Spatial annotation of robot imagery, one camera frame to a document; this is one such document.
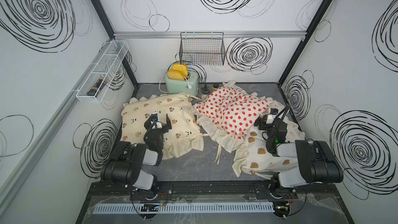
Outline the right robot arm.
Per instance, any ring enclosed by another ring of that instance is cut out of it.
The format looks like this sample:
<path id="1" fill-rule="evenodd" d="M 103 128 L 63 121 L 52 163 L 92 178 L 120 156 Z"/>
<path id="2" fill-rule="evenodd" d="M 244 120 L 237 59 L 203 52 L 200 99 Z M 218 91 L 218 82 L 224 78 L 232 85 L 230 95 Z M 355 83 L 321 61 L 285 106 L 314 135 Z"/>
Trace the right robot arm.
<path id="1" fill-rule="evenodd" d="M 291 159 L 297 160 L 292 169 L 275 173 L 269 184 L 269 192 L 273 198 L 281 199 L 296 187 L 309 184 L 341 183 L 344 173 L 330 147 L 324 141 L 296 140 L 288 141 L 288 124 L 284 122 L 285 111 L 277 115 L 259 117 L 254 126 L 266 135 L 265 148 L 273 157 L 285 158 L 283 166 L 290 164 Z"/>

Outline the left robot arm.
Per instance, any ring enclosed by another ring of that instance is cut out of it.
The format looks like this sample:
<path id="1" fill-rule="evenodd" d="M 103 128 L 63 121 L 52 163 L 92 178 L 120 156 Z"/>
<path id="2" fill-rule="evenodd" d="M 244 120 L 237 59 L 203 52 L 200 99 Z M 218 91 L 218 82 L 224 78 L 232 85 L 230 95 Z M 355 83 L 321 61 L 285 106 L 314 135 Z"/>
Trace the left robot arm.
<path id="1" fill-rule="evenodd" d="M 102 181 L 133 187 L 148 200 L 158 195 L 158 180 L 155 175 L 142 170 L 143 165 L 159 166 L 163 159 L 164 134 L 172 129 L 169 116 L 165 122 L 153 113 L 144 123 L 144 143 L 131 144 L 126 141 L 118 143 L 116 148 L 101 169 Z"/>

